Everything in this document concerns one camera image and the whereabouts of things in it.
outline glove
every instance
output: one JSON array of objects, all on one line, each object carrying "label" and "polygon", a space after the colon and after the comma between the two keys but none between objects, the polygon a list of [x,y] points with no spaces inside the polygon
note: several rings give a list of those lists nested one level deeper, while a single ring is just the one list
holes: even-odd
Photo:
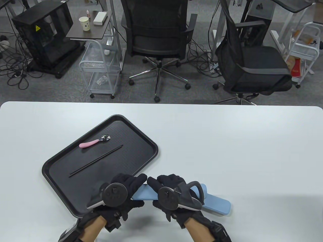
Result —
[{"label": "glove", "polygon": [[[181,182],[185,182],[184,179],[180,176],[176,176],[175,174],[172,174],[169,176],[160,175],[159,177],[157,177],[157,180],[152,177],[149,177],[147,179],[147,184],[157,193],[158,193],[158,190],[162,187],[169,187],[174,189]],[[198,198],[195,192],[193,192],[192,190],[190,190],[190,194],[193,198],[196,198],[196,199]],[[169,222],[171,221],[171,217],[176,219],[176,221],[178,222],[178,224],[182,229],[185,228],[184,224],[189,218],[194,218],[196,221],[198,221],[199,223],[205,226],[211,224],[211,221],[205,218],[201,211],[192,211],[185,208],[178,208],[174,211],[168,210],[164,208],[158,202],[158,200],[154,200],[152,202],[152,205],[156,208],[159,208],[164,213],[166,213],[166,218]]]},{"label": "glove", "polygon": [[127,189],[128,196],[123,204],[117,207],[108,207],[105,205],[98,206],[93,209],[93,213],[101,215],[106,221],[107,225],[105,228],[111,232],[114,228],[120,227],[119,219],[122,217],[124,221],[128,219],[128,213],[131,209],[135,207],[142,207],[145,203],[144,201],[134,201],[131,200],[133,194],[139,189],[139,187],[147,180],[145,174],[140,174],[138,177],[126,174],[118,174],[112,178],[111,183],[121,183]]}]

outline pink spoon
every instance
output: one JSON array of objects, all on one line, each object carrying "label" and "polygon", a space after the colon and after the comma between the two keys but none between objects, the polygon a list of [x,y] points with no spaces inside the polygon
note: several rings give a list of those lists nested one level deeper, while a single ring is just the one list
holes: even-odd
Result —
[{"label": "pink spoon", "polygon": [[79,147],[80,148],[87,148],[87,147],[90,147],[90,146],[98,143],[99,141],[108,141],[109,139],[111,139],[111,137],[109,135],[102,135],[102,137],[100,139],[96,139],[96,140],[93,140],[90,142],[79,144]]}]

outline red package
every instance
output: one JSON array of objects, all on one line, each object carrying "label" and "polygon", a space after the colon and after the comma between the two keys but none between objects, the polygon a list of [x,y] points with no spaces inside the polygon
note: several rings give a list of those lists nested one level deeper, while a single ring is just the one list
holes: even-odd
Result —
[{"label": "red package", "polygon": [[292,77],[300,77],[301,74],[301,59],[295,60],[295,65],[292,68],[292,71],[290,72]]}]

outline gray carpet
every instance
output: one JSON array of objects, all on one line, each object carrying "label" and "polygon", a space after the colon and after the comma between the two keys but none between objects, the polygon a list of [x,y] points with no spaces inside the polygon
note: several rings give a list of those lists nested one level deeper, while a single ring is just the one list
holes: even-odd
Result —
[{"label": "gray carpet", "polygon": [[[96,6],[85,6],[83,0],[70,0],[68,2],[72,16],[78,14],[80,9],[92,9]],[[114,0],[116,16],[118,19],[118,29],[123,36],[125,32],[119,25],[122,16],[122,7],[119,0]],[[21,11],[18,6],[14,6],[16,11]],[[194,30],[193,39],[207,46],[207,30],[211,20],[212,13],[215,8],[213,0],[196,0],[189,2],[188,12],[198,13],[197,24]],[[243,8],[236,6],[230,7],[230,13],[235,21],[239,21]],[[1,11],[0,21],[2,26],[0,31],[12,31],[5,12]],[[282,22],[286,17],[287,11],[277,7],[270,29],[280,30]],[[214,18],[211,29],[216,29],[219,12]],[[275,46],[271,36],[267,34],[265,45]],[[150,68],[150,64],[143,64],[142,57],[130,57],[126,55],[124,68],[119,82],[115,99],[110,99],[109,95],[95,95],[91,99],[86,93],[81,75],[76,61],[69,71],[61,78],[56,79],[54,76],[44,74],[41,78],[28,77],[29,88],[19,90],[16,86],[7,85],[7,76],[0,76],[0,105],[6,101],[49,101],[49,102],[100,102],[100,103],[154,103],[155,74],[139,77],[135,79],[135,85],[129,86],[128,77]],[[302,83],[300,89],[293,87],[288,92],[274,93],[271,96],[259,96],[253,101],[258,105],[300,105],[300,106],[319,106],[323,107],[323,67],[321,65],[322,57],[320,57],[313,66],[315,75],[308,75]],[[169,67],[169,70],[188,79],[192,88],[186,90],[184,83],[172,78],[171,76],[161,76],[160,103],[176,103],[176,104],[212,104],[216,101],[232,97],[226,93],[222,87],[217,91],[213,90],[212,84],[219,78],[209,78],[199,74],[196,69],[185,64],[179,68],[175,66]]]}]

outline black chopstick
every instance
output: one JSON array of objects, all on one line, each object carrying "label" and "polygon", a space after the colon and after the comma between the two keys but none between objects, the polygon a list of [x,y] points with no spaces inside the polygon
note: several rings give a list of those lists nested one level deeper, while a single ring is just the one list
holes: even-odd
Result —
[{"label": "black chopstick", "polygon": [[74,176],[75,174],[79,173],[80,171],[84,170],[85,168],[89,167],[90,165],[94,164],[95,162],[99,161],[100,159],[110,155],[111,153],[115,152],[116,150],[120,149],[123,145],[118,146],[117,148],[109,151],[108,153],[105,153],[104,155],[100,156],[99,158],[96,158],[94,161],[91,161],[87,165],[81,167],[80,169],[77,169],[76,171],[73,171],[69,174],[69,177]]}]

